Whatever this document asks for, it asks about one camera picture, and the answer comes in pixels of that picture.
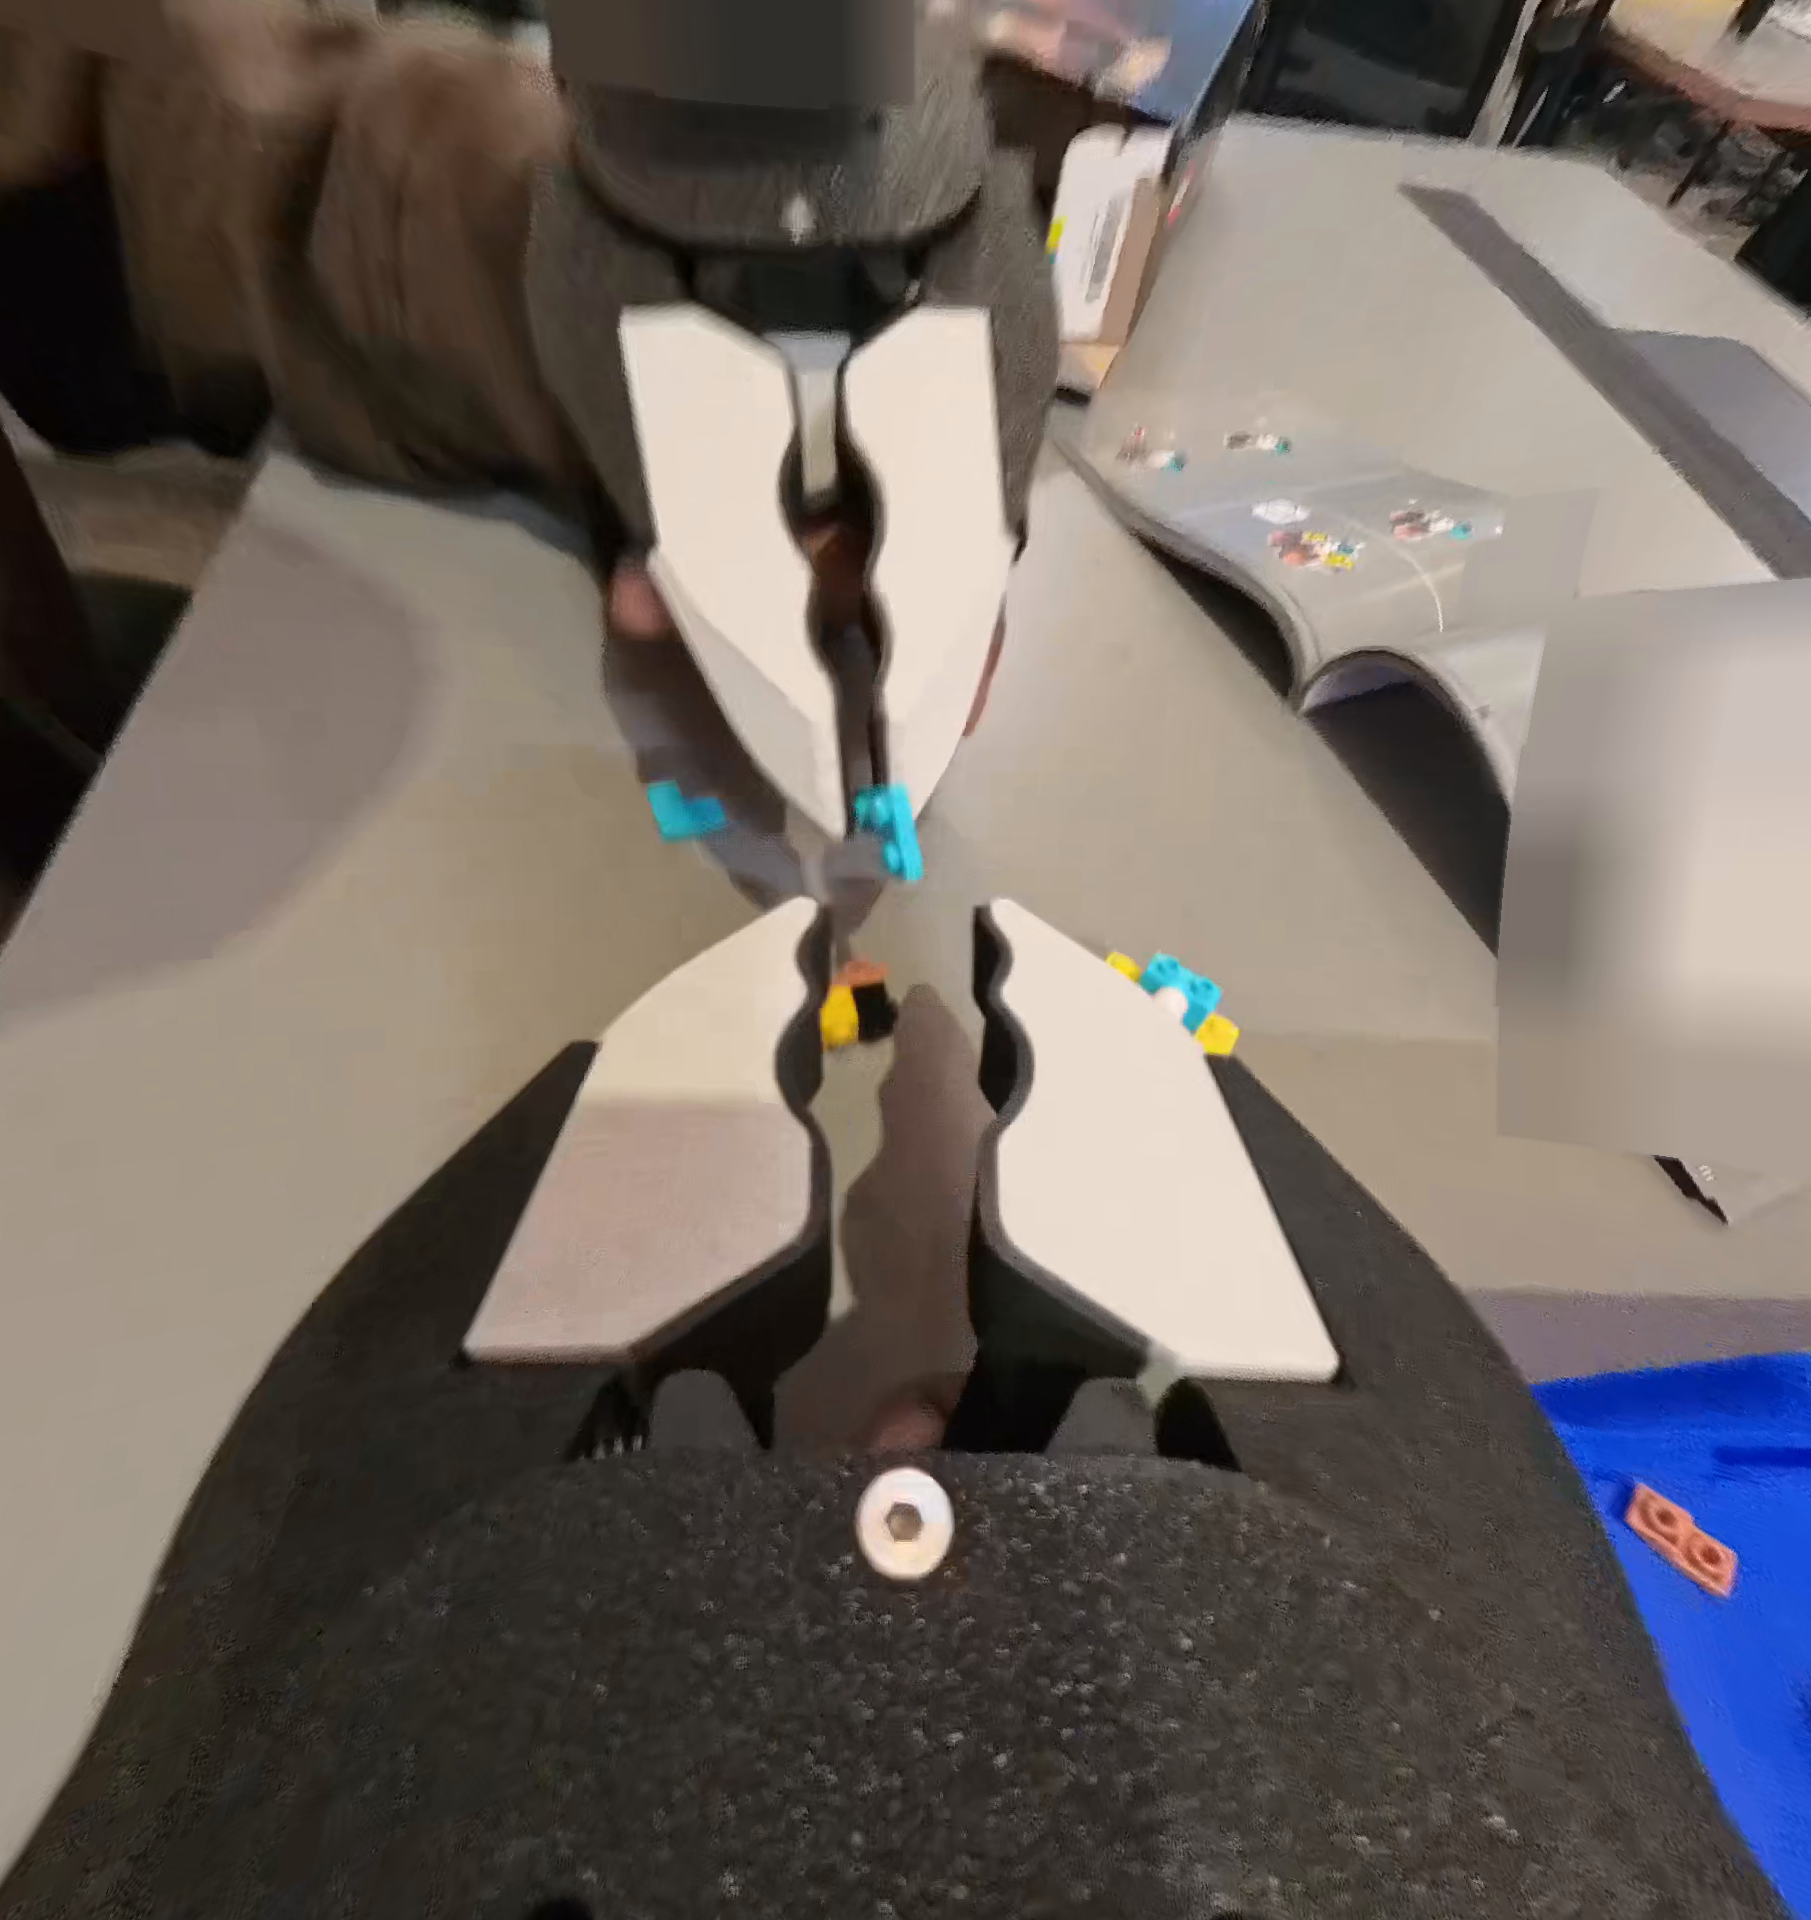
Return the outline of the brick instruction booklet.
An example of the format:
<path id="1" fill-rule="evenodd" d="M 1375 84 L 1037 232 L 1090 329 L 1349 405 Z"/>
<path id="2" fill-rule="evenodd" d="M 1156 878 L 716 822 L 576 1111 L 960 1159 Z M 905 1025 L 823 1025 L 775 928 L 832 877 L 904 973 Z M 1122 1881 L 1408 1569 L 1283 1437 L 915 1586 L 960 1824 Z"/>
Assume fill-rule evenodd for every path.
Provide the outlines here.
<path id="1" fill-rule="evenodd" d="M 1407 689 L 1511 822 L 1547 626 L 1581 600 L 1811 579 L 1811 519 L 1669 391 L 1361 419 L 1298 388 L 1103 395 L 1063 430 L 1101 503 L 1264 611 L 1319 713 Z"/>

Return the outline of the multicoloured brick model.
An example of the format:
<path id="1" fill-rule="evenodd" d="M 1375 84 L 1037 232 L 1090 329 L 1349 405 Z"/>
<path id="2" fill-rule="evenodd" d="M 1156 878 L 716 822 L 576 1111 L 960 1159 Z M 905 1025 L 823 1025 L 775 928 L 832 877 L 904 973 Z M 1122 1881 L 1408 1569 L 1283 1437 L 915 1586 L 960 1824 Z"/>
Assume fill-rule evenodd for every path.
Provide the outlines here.
<path id="1" fill-rule="evenodd" d="M 1212 977 L 1195 973 L 1170 951 L 1156 951 L 1139 963 L 1109 950 L 1107 967 L 1149 995 L 1208 1056 L 1235 1054 L 1240 1028 L 1223 1012 L 1223 989 Z"/>

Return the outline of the yellow and brown brick assembly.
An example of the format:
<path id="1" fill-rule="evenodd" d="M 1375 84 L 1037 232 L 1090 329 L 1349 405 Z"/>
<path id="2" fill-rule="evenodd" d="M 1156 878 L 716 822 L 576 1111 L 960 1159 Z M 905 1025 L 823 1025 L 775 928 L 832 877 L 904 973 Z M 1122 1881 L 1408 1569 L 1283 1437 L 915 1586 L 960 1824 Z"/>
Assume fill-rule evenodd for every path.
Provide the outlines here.
<path id="1" fill-rule="evenodd" d="M 899 1002 L 891 970 L 868 959 L 846 963 L 821 1005 L 821 1041 L 826 1052 L 884 1043 L 896 1036 Z"/>

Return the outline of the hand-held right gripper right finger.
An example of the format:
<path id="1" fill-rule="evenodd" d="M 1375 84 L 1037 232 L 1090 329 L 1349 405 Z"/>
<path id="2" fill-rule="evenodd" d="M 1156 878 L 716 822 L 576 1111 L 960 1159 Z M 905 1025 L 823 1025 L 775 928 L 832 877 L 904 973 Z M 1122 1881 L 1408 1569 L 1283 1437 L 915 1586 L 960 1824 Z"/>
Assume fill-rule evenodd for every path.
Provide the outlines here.
<path id="1" fill-rule="evenodd" d="M 1342 1357 L 1208 1056 L 1014 900 L 975 918 L 973 1327 L 1012 1366 L 1326 1384 Z"/>

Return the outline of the person's left forearm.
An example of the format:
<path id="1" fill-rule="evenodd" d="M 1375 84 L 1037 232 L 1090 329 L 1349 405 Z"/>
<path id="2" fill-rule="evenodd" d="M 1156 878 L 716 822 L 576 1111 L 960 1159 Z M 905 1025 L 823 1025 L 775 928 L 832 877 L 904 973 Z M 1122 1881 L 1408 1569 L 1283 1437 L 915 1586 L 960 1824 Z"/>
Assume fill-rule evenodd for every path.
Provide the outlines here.
<path id="1" fill-rule="evenodd" d="M 95 111 L 132 337 L 176 419 L 275 422 L 383 486 L 578 486 L 525 295 L 562 120 L 524 53 L 449 22 L 177 5 L 161 55 L 103 64 Z"/>

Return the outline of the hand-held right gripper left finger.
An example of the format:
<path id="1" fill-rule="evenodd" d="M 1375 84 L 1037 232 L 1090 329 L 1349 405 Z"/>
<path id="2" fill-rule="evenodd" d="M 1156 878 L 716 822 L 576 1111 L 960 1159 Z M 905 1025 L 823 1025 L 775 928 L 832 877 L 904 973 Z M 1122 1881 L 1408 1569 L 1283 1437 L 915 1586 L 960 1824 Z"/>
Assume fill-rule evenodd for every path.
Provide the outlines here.
<path id="1" fill-rule="evenodd" d="M 788 900 L 611 1021 L 464 1335 L 479 1362 L 798 1362 L 830 1308 L 830 924 Z"/>

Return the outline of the blue storage bin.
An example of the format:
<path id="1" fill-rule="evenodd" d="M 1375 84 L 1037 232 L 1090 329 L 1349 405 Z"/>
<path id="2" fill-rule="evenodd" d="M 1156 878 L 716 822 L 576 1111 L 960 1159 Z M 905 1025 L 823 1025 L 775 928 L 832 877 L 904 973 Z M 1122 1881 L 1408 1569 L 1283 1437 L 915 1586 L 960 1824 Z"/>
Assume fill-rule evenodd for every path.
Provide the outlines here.
<path id="1" fill-rule="evenodd" d="M 1811 1352 L 1536 1386 L 1609 1530 L 1712 1789 L 1811 1919 Z M 1643 1479 L 1737 1554 L 1729 1598 L 1624 1524 Z"/>

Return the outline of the grey desk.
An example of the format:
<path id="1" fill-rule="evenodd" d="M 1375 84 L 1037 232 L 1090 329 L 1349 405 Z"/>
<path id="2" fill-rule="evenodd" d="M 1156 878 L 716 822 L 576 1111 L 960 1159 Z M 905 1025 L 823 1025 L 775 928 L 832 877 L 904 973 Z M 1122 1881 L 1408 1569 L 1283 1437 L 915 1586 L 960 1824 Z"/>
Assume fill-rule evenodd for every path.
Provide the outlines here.
<path id="1" fill-rule="evenodd" d="M 747 902 L 654 834 L 598 598 L 514 508 L 275 457 L 0 957 L 0 1881 L 169 1537 L 340 1268 Z M 1493 961 L 1397 824 L 1442 733 L 1334 738 L 1052 468 L 932 873 L 871 924 L 975 1025 L 1007 893 L 1219 968 L 1264 1083 L 1544 1376 L 1811 1344 L 1811 1187 L 1719 1228 L 1493 1131 Z"/>

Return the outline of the orange-brown brick plate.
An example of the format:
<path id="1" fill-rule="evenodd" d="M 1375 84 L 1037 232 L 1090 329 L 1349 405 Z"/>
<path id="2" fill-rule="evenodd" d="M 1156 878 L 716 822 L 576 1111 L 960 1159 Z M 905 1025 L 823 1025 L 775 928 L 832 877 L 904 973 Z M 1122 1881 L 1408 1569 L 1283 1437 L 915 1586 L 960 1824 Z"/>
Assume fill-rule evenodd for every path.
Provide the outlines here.
<path id="1" fill-rule="evenodd" d="M 1729 1598 L 1737 1580 L 1737 1554 L 1711 1537 L 1693 1514 L 1654 1486 L 1638 1479 L 1624 1510 L 1627 1530 L 1667 1567 L 1686 1576 L 1715 1598 Z"/>

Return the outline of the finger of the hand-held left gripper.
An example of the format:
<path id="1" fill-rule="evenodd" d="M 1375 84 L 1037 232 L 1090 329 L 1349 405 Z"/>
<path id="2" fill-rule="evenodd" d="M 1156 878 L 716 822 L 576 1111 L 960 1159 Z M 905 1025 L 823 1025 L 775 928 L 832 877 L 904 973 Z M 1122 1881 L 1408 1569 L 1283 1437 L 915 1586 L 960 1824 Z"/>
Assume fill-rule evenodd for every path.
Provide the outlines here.
<path id="1" fill-rule="evenodd" d="M 840 839 L 838 690 L 814 635 L 814 566 L 784 503 L 792 372 L 775 345 L 703 306 L 631 306 L 620 345 L 654 585 L 757 773 Z"/>
<path id="2" fill-rule="evenodd" d="M 842 429 L 874 506 L 884 770 L 921 816 L 967 738 L 1014 570 L 988 312 L 921 304 L 865 340 Z"/>

